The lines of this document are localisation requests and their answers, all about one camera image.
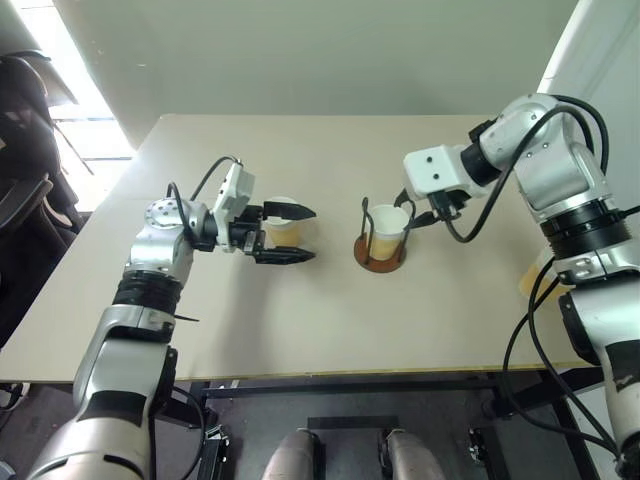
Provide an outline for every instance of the brown coaster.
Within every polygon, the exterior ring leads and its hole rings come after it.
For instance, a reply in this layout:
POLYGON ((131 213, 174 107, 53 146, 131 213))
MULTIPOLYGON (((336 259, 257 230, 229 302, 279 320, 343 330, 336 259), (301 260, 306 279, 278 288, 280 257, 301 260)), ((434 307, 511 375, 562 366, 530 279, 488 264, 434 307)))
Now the brown coaster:
POLYGON ((404 242, 400 242, 398 248, 394 252, 393 256, 387 260, 376 260, 368 256, 367 249, 367 235, 360 235, 356 239, 356 243, 353 245, 353 256, 356 257, 356 261, 364 268, 371 272, 376 273, 388 273, 393 272, 402 265, 407 251, 403 245, 404 242))

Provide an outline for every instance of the yellow liquid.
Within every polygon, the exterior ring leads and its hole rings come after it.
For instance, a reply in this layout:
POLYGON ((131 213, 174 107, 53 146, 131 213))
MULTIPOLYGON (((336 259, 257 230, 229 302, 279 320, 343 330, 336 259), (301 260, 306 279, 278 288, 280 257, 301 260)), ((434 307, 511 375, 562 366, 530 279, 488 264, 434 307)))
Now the yellow liquid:
MULTIPOLYGON (((520 293, 522 293, 522 295, 529 298, 531 294, 531 289, 533 288, 533 284, 535 283, 536 277, 538 276, 539 273, 540 273, 540 268, 538 268, 538 266, 535 263, 529 267, 529 270, 527 271, 527 273, 524 274, 524 276, 520 280, 520 283, 518 284, 518 288, 520 289, 520 293)), ((538 296, 540 296, 542 292, 544 292, 549 285, 551 285, 551 280, 549 280, 545 276, 542 279, 542 282, 540 283, 540 288, 538 289, 538 296)), ((566 286, 558 285, 556 288, 553 289, 553 292, 549 294, 549 296, 547 297, 547 301, 557 300, 560 295, 563 295, 568 291, 569 291, 569 288, 567 288, 566 286)))
POLYGON ((400 239, 387 240, 379 238, 373 234, 373 242, 371 243, 371 257, 376 260, 388 260, 393 256, 400 245, 400 239))
POLYGON ((297 247, 300 244, 300 226, 297 224, 286 230, 278 230, 267 225, 267 233, 276 247, 297 247))

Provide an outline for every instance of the black cable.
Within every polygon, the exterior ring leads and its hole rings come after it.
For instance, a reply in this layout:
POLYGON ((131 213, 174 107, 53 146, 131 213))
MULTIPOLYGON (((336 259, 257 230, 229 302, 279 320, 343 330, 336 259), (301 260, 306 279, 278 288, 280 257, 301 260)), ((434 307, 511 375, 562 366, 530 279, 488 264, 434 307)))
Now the black cable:
MULTIPOLYGON (((549 269, 551 268, 551 266, 553 265, 553 260, 551 259, 549 260, 549 262, 547 262, 547 264, 542 268, 542 270, 540 270, 540 273, 538 274, 538 276, 536 277, 536 283, 538 284, 537 289, 540 286, 540 283, 542 283, 542 279, 544 278, 544 276, 546 275, 546 273, 549 271, 549 269)), ((533 309, 534 311, 537 310, 537 308, 542 305, 542 303, 547 299, 547 297, 551 294, 551 292, 553 291, 553 289, 558 285, 559 280, 556 278, 553 280, 553 282, 551 282, 551 284, 546 288, 546 290, 542 293, 542 295, 540 295, 540 298, 534 300, 533 303, 533 309)), ((563 435, 569 435, 569 436, 574 436, 574 437, 578 437, 581 438, 587 442, 591 442, 594 443, 596 445, 601 446, 602 448, 606 449, 606 450, 610 450, 609 445, 602 440, 601 438, 595 437, 593 435, 589 435, 587 433, 583 433, 579 430, 571 430, 568 428, 563 428, 563 427, 558 427, 556 425, 551 425, 548 423, 544 423, 534 417, 532 417, 531 415, 529 415, 521 406, 520 404, 518 404, 518 402, 515 399, 515 395, 513 393, 513 386, 511 385, 511 380, 509 379, 509 360, 511 358, 511 352, 513 351, 513 346, 515 345, 516 339, 518 338, 518 334, 520 333, 520 331, 522 330, 522 328, 524 327, 524 325, 527 323, 529 319, 529 314, 527 313, 524 317, 522 317, 520 319, 520 321, 518 322, 518 324, 516 325, 516 328, 513 330, 513 333, 511 334, 511 337, 509 338, 509 343, 507 344, 507 349, 505 351, 504 354, 504 359, 502 362, 502 377, 503 377, 503 387, 504 387, 504 391, 507 394, 507 399, 509 400, 509 402, 511 403, 511 405, 513 406, 514 410, 516 412, 518 412, 518 414, 520 414, 520 416, 526 420, 527 422, 529 422, 532 425, 535 425, 538 428, 542 428, 543 430, 548 430, 551 432, 556 432, 556 433, 560 433, 563 435)))
POLYGON ((533 340, 533 345, 536 347, 536 351, 544 363, 544 366, 547 368, 553 379, 560 386, 560 388, 564 391, 564 393, 571 399, 571 401, 575 404, 575 406, 582 412, 585 418, 589 421, 593 428, 596 429, 598 435, 602 437, 602 439, 609 445, 609 450, 612 452, 616 452, 617 456, 617 446, 616 442, 613 440, 609 432, 607 432, 602 424, 598 422, 598 420, 593 416, 593 414, 589 411, 589 409, 580 401, 580 399, 573 392, 571 387, 564 381, 564 379, 560 376, 560 374, 556 371, 556 369, 551 364, 549 357, 545 353, 542 348, 542 344, 540 343, 540 339, 538 338, 538 332, 536 331, 535 326, 535 297, 538 295, 538 289, 540 288, 540 283, 542 278, 537 278, 535 283, 533 284, 533 288, 531 289, 531 295, 529 296, 529 308, 528 308, 528 317, 529 317, 529 331, 531 332, 531 340, 533 340))
POLYGON ((629 215, 635 215, 638 212, 640 212, 640 205, 636 205, 635 207, 631 207, 628 210, 623 210, 622 211, 622 216, 623 216, 623 218, 626 218, 629 215))
POLYGON ((549 120, 551 120, 551 118, 561 113, 567 113, 571 115, 578 122, 578 124, 580 125, 580 128, 582 129, 582 133, 585 137, 585 143, 587 145, 587 148, 589 148, 589 150, 593 152, 593 139, 591 138, 591 132, 589 131, 589 124, 585 120, 584 116, 577 109, 570 107, 568 105, 559 105, 557 107, 552 108, 547 113, 545 113, 533 127, 531 127, 531 129, 526 133, 526 135, 522 138, 522 140, 514 150, 513 155, 511 156, 511 160, 509 161, 507 167, 500 174, 500 177, 498 177, 498 181, 496 182, 495 187, 493 187, 493 190, 491 191, 491 195, 489 196, 487 203, 485 203, 484 208, 482 209, 482 213, 478 217, 478 220, 476 224, 473 226, 473 228, 471 229, 471 231, 466 236, 463 236, 456 230, 451 220, 445 221, 447 225, 447 229, 449 230, 449 233, 451 233, 453 238, 455 238, 460 243, 468 243, 474 238, 476 238, 476 236, 478 235, 478 233, 480 233, 480 230, 484 226, 485 222, 487 221, 487 218, 489 217, 491 210, 493 210, 493 207, 496 204, 498 197, 500 196, 500 193, 502 193, 502 189, 504 188, 505 184, 507 183, 507 180, 509 179, 509 175, 511 175, 513 168, 515 167, 516 163, 520 159, 522 152, 524 152, 524 150, 529 145, 529 142, 542 129, 542 127, 544 127, 545 124, 549 122, 549 120))
POLYGON ((202 407, 200 406, 196 398, 191 393, 187 392, 186 390, 183 390, 180 387, 176 387, 175 385, 172 388, 173 388, 173 391, 178 392, 181 395, 184 395, 184 397, 187 399, 187 402, 190 402, 194 406, 194 408, 198 412, 198 417, 200 417, 200 444, 198 445, 198 450, 196 451, 196 455, 193 459, 193 462, 191 462, 191 465, 189 466, 189 470, 187 470, 187 473, 185 473, 182 477, 180 477, 180 480, 187 480, 187 478, 189 478, 189 475, 191 475, 191 472, 193 472, 193 470, 196 468, 196 465, 198 465, 200 458, 202 457, 202 450, 204 449, 204 442, 205 442, 204 413, 202 411, 202 407))
POLYGON ((200 194, 200 191, 202 190, 202 187, 204 187, 205 183, 207 183, 207 180, 209 180, 209 177, 211 176, 211 174, 215 171, 216 168, 218 168, 222 164, 222 162, 226 160, 230 160, 234 163, 241 163, 240 160, 238 160, 236 157, 232 155, 225 155, 224 157, 220 157, 218 160, 216 160, 214 164, 211 165, 211 167, 209 167, 209 170, 207 170, 207 173, 204 174, 204 177, 202 177, 202 180, 200 180, 200 183, 191 194, 191 198, 190 198, 191 201, 195 200, 198 197, 198 195, 200 194))
POLYGON ((184 315, 176 315, 175 313, 173 314, 173 318, 175 318, 176 320, 186 320, 188 322, 199 322, 200 321, 197 318, 185 317, 184 315))
POLYGON ((182 197, 180 196, 180 191, 178 190, 178 186, 175 182, 170 182, 167 185, 167 197, 170 197, 173 193, 173 197, 176 199, 176 206, 178 207, 178 215, 180 215, 180 221, 182 222, 182 226, 184 227, 184 233, 187 237, 187 240, 190 242, 193 240, 193 231, 189 226, 189 220, 184 213, 184 206, 182 205, 182 197))
POLYGON ((607 124, 600 115, 600 112, 596 110, 595 107, 588 104, 587 102, 580 100, 579 98, 569 97, 567 95, 553 95, 554 98, 557 98, 561 102, 570 103, 575 105, 576 107, 580 107, 593 117, 598 125, 598 130, 600 131, 600 147, 602 151, 600 152, 600 170, 602 173, 606 175, 607 168, 609 167, 609 130, 607 130, 607 124))

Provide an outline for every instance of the plastic cup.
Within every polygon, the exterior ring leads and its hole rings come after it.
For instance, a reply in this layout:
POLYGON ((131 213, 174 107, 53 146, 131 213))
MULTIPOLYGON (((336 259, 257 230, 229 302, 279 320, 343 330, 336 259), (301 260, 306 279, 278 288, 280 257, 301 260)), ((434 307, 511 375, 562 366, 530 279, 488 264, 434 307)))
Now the plastic cup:
MULTIPOLYGON (((520 293, 524 295, 526 298, 531 296, 531 289, 533 288, 533 284, 536 281, 536 278, 540 274, 540 271, 544 267, 545 263, 547 263, 551 257, 553 256, 553 252, 549 247, 545 247, 544 250, 540 252, 536 261, 531 264, 527 273, 520 279, 520 283, 518 284, 518 288, 520 289, 520 293)), ((553 269, 549 270, 542 282, 540 282, 540 288, 538 289, 538 295, 544 292, 551 282, 556 278, 556 274, 553 269)), ((549 300, 557 300, 560 295, 563 295, 569 291, 565 285, 558 285, 553 292, 549 295, 549 300)))
MULTIPOLYGON (((269 202, 295 203, 289 197, 271 197, 269 202)), ((276 247, 297 247, 300 244, 300 225, 295 220, 268 217, 265 221, 267 234, 276 247)))
POLYGON ((409 223, 409 214, 393 205, 377 205, 369 214, 373 219, 371 233, 371 251, 375 260, 388 260, 395 253, 405 234, 404 227, 409 223))

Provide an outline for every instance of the black wire cup holder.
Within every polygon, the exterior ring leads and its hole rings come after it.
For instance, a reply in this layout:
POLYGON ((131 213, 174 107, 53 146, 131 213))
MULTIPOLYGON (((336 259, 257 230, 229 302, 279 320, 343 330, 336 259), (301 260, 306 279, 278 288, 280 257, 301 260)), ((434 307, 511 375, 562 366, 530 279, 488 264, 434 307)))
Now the black wire cup holder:
MULTIPOLYGON (((356 261, 367 270, 376 273, 388 273, 393 272, 394 270, 400 268, 404 259, 407 256, 406 244, 407 239, 409 238, 410 225, 413 219, 416 216, 416 205, 413 201, 407 200, 411 204, 411 215, 409 216, 409 222, 404 229, 404 235, 400 243, 396 247, 393 255, 386 260, 377 260, 371 256, 371 245, 373 243, 373 231, 374 231, 374 222, 373 217, 369 213, 369 199, 364 197, 362 199, 362 225, 360 227, 360 235, 356 238, 356 241, 353 245, 353 256, 356 261), (367 234, 366 224, 369 222, 369 232, 367 234)), ((401 204, 394 203, 395 207, 399 207, 401 204)))

